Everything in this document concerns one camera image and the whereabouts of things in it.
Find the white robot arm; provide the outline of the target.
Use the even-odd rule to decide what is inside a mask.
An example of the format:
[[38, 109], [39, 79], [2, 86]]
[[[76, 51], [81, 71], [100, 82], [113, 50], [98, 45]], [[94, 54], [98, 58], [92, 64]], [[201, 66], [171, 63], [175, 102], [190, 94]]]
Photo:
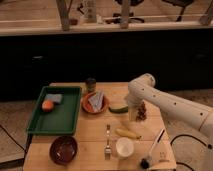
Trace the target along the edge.
[[213, 171], [213, 107], [160, 91], [155, 88], [155, 83], [155, 78], [149, 73], [131, 80], [127, 104], [134, 106], [142, 100], [148, 101], [203, 133], [211, 148], [206, 150], [202, 171]]

